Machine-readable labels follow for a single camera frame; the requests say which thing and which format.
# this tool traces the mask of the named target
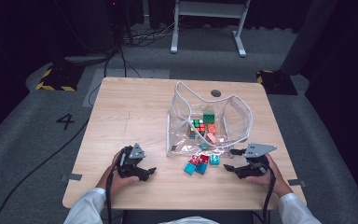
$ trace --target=transparent plastic bag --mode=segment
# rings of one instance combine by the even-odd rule
[[[215,142],[199,132],[193,120],[214,115]],[[167,155],[218,154],[232,157],[229,150],[248,139],[253,117],[249,106],[238,96],[217,101],[202,99],[184,82],[178,81],[167,123]]]

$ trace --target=hand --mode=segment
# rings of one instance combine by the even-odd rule
[[[272,169],[272,171],[275,174],[276,181],[274,185],[274,192],[278,195],[278,197],[282,197],[285,194],[292,193],[292,189],[284,182],[282,174],[280,170],[278,169],[277,164],[275,161],[271,158],[269,154],[266,154],[266,157],[269,162],[269,167]],[[266,189],[269,188],[270,184],[270,173],[271,171],[268,169],[267,172],[262,176],[247,176],[245,180],[250,181],[252,183],[256,183],[259,185],[264,186]]]
[[[118,155],[120,154],[121,150],[115,155],[115,157],[112,160],[112,164],[110,166],[108,166],[105,170],[105,172],[103,173],[103,176],[101,177],[100,181],[98,182],[98,184],[95,186],[96,188],[101,188],[101,189],[106,189],[106,180],[107,177],[109,176],[113,165],[115,164]],[[112,186],[110,189],[110,194],[114,195],[116,194],[120,189],[134,183],[134,182],[138,182],[139,181],[139,177],[138,176],[129,176],[129,177],[125,177],[122,178],[120,176],[120,174],[118,173],[117,170],[115,170],[113,172],[113,181],[112,181]]]

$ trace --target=person's right hand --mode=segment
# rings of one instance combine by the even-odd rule
[[[282,174],[280,170],[278,169],[277,164],[275,161],[271,158],[269,154],[266,154],[266,157],[269,162],[269,167],[272,169],[272,171],[275,174],[276,181],[274,185],[274,192],[278,195],[278,197],[282,197],[285,194],[292,193],[292,189],[284,182]],[[247,176],[245,180],[250,181],[252,183],[256,183],[259,185],[264,186],[266,189],[269,188],[270,184],[270,170],[268,169],[267,172],[262,176]]]

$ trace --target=white shirt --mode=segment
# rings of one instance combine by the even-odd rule
[[[105,198],[104,189],[91,189],[87,191],[71,208],[68,217],[63,222],[64,224],[81,224],[81,223],[95,223],[102,224],[101,211]],[[279,199],[279,208],[284,224],[320,224],[308,207],[303,204],[294,193],[289,193]],[[186,217],[171,222],[164,222],[161,224],[218,224],[210,219],[204,217]]]

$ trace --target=white metal stand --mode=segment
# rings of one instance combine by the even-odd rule
[[[246,14],[251,0],[246,0],[244,4],[224,4],[224,3],[204,3],[204,2],[187,2],[176,0],[174,26],[172,35],[171,53],[178,51],[179,39],[179,15],[186,16],[203,16],[203,17],[221,17],[240,19],[238,31],[233,31],[232,34],[237,45],[238,52],[241,57],[246,56],[245,48],[241,41],[241,31],[245,22]]]

